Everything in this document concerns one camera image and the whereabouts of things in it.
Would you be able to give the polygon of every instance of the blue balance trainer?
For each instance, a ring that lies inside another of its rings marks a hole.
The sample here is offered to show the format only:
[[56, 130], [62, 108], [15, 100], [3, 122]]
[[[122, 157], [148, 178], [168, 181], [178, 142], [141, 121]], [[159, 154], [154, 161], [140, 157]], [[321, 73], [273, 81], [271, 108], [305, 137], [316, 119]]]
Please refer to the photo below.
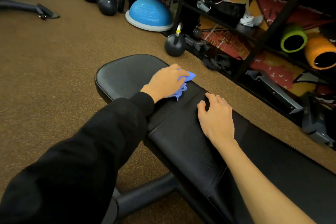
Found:
[[170, 30], [174, 24], [169, 9], [158, 0], [135, 1], [126, 12], [126, 20], [149, 31]]

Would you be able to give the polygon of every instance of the blue cloth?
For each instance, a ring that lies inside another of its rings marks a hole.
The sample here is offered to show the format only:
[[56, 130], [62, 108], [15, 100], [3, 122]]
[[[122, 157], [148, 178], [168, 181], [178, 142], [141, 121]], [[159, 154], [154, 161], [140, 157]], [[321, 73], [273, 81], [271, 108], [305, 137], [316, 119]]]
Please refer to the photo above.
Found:
[[189, 73], [189, 76], [182, 76], [182, 77], [185, 77], [185, 81], [183, 85], [181, 86], [181, 88], [168, 98], [176, 97], [177, 101], [179, 100], [179, 97], [182, 96], [182, 92], [187, 90], [187, 82], [191, 81], [196, 76], [194, 73], [191, 73], [191, 72], [188, 72], [188, 73]]

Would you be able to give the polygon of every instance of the gym floor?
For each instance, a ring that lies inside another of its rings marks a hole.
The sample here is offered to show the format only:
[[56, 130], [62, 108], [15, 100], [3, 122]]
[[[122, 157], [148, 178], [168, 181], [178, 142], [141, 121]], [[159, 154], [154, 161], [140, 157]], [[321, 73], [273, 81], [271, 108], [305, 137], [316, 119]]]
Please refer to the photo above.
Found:
[[[61, 15], [40, 20], [36, 14], [0, 10], [0, 196], [10, 179], [50, 146], [70, 137], [105, 105], [94, 76], [105, 63], [131, 54], [151, 54], [196, 74], [195, 82], [220, 94], [252, 123], [333, 169], [331, 155], [299, 127], [208, 70], [192, 54], [179, 58], [164, 51], [165, 37], [128, 24], [124, 14], [103, 16], [84, 0], [20, 0], [41, 3]], [[167, 172], [142, 144], [120, 170], [121, 192]], [[141, 210], [124, 223], [201, 223], [178, 194]]]

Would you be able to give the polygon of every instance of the black sweatshirt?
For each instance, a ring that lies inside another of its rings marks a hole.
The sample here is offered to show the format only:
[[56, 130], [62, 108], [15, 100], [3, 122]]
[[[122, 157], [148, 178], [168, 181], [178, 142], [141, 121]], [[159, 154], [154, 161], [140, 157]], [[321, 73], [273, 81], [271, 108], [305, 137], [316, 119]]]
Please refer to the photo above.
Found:
[[153, 110], [153, 99], [142, 92], [103, 107], [11, 180], [0, 223], [100, 224], [117, 172], [144, 139]]

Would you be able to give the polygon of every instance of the adjustable bench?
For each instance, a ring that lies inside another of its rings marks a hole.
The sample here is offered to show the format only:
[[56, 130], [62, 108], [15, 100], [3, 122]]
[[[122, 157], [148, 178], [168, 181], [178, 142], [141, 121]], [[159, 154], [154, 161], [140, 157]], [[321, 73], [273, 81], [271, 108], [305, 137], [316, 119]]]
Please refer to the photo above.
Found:
[[[146, 54], [114, 60], [98, 70], [97, 91], [107, 103], [120, 97], [130, 98], [166, 66], [162, 60]], [[197, 104], [205, 100], [208, 109], [207, 91], [195, 82], [188, 82], [187, 88], [178, 101], [160, 100], [148, 118], [144, 145], [170, 172], [130, 192], [114, 194], [104, 224], [117, 222], [174, 191], [206, 224], [253, 223], [225, 162], [200, 128]], [[316, 222], [331, 223], [323, 216], [326, 208], [330, 208], [329, 213], [336, 220], [333, 204], [309, 202], [309, 196], [320, 202], [325, 197], [336, 201], [336, 178], [332, 173], [234, 111], [233, 121], [235, 139], [264, 175]]]

